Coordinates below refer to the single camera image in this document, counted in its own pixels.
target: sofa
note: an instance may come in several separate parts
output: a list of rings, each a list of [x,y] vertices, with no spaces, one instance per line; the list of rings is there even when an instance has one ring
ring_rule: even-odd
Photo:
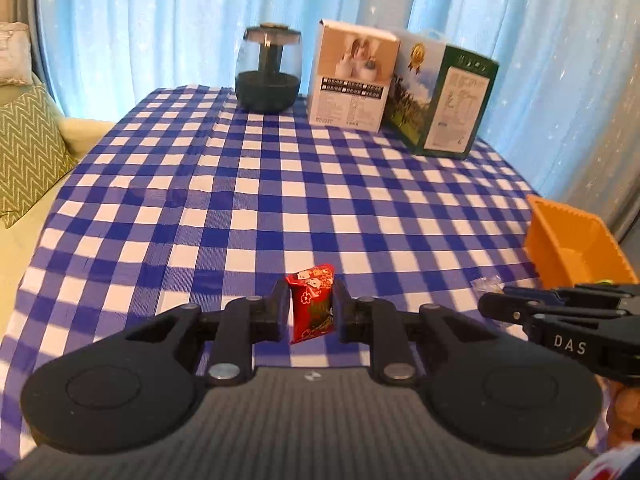
[[[19,97],[29,86],[0,86],[0,106]],[[95,143],[106,134],[114,123],[73,119],[65,117],[53,100],[50,106],[69,152],[76,159],[83,158]],[[15,295],[20,280],[36,247],[42,226],[47,219],[58,190],[66,180],[60,179],[54,187],[20,218],[13,226],[6,228],[0,221],[0,334],[4,335],[7,323],[15,306]]]

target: metal bolt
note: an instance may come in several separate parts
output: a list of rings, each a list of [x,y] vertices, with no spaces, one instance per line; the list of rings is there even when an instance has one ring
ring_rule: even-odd
[[[316,379],[322,379],[322,375],[320,375],[318,372],[316,372],[315,370],[311,370],[309,373],[305,374],[305,379],[307,381],[315,381]]]
[[[415,368],[407,363],[391,363],[385,366],[385,375],[395,381],[411,379],[415,375]]]
[[[240,373],[240,368],[232,363],[218,363],[209,368],[209,375],[214,379],[225,381],[237,377]]]

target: couch armrest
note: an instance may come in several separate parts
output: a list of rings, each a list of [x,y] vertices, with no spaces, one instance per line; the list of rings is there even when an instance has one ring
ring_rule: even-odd
[[[115,126],[115,123],[91,119],[60,117],[57,120],[69,153],[78,159],[83,158]]]

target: red snack packet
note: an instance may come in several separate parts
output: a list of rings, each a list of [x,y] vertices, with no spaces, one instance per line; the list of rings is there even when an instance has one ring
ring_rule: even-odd
[[[331,290],[334,266],[322,264],[286,277],[293,296],[291,344],[313,339],[334,330]]]

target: blue curtain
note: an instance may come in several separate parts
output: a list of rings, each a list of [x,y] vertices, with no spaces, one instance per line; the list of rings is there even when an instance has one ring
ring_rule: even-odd
[[[638,23],[640,0],[414,0],[409,27],[500,62],[480,135],[559,200],[631,76]]]
[[[39,0],[52,93],[69,116],[117,120],[150,91],[233,86],[244,28],[302,32],[305,79],[321,18],[355,22],[360,0]]]
[[[302,31],[306,89],[322,17],[434,28],[500,62],[481,136],[545,196],[570,187],[632,69],[640,0],[39,0],[54,97],[117,120],[150,90],[232,86],[242,31]]]

